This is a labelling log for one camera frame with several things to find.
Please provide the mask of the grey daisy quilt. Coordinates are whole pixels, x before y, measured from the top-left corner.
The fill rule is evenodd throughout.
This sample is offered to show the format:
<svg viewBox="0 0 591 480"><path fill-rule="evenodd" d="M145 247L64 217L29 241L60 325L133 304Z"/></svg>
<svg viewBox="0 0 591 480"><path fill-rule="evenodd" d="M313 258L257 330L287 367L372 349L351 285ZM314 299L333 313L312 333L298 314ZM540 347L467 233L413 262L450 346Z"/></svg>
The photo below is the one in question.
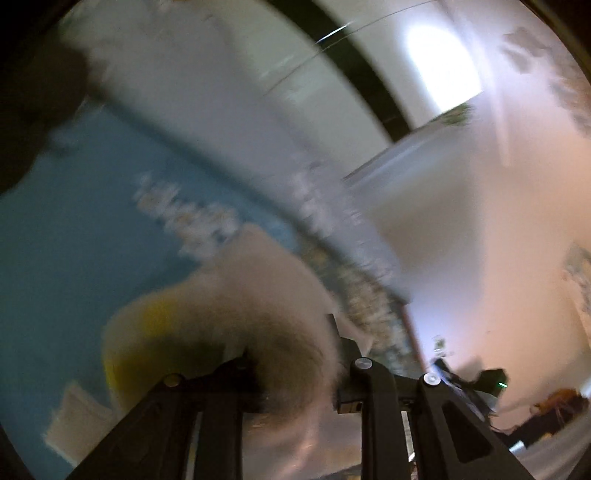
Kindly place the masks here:
<svg viewBox="0 0 591 480"><path fill-rule="evenodd" d="M106 98L294 218L408 302L401 263L335 164L254 86L228 33L191 1L82 1L59 22Z"/></svg>

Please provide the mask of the white wardrobe with black stripe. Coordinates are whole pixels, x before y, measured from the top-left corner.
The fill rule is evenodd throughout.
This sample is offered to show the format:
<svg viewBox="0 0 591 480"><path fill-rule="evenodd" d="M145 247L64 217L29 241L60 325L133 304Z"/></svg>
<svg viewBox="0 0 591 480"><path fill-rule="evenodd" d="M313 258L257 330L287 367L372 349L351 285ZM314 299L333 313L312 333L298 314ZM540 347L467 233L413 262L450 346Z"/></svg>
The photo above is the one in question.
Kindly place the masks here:
<svg viewBox="0 0 591 480"><path fill-rule="evenodd" d="M207 1L253 83L349 176L483 91L440 1Z"/></svg>

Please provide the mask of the blue floral bed blanket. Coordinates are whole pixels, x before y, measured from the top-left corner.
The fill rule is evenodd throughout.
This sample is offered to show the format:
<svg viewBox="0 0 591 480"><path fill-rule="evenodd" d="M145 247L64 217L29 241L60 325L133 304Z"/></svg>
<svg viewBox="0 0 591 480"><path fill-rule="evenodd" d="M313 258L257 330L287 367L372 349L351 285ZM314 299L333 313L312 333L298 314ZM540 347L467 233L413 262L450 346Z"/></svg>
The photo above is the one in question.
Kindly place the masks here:
<svg viewBox="0 0 591 480"><path fill-rule="evenodd" d="M136 205L149 186L176 207L228 213L311 260L349 303L363 276L293 218L124 112L93 105L55 129L29 174L1 198L1 423L38 479L67 462L43 433L70 381L107 398L100 332L136 296L199 266L164 223Z"/></svg>

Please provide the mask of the pink fuzzy cartoon sweater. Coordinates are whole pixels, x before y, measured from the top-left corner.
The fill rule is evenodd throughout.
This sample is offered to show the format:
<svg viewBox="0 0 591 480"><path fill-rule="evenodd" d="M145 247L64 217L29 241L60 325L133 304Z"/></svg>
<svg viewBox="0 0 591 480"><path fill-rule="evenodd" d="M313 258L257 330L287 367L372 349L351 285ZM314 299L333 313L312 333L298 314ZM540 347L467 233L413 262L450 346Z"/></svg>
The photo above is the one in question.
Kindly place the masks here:
<svg viewBox="0 0 591 480"><path fill-rule="evenodd" d="M249 352L263 398L243 423L245 478L315 479L362 459L359 417L332 406L342 339L363 353L373 344L304 262L247 224L187 278L120 309L102 360L125 415L164 376L194 377Z"/></svg>

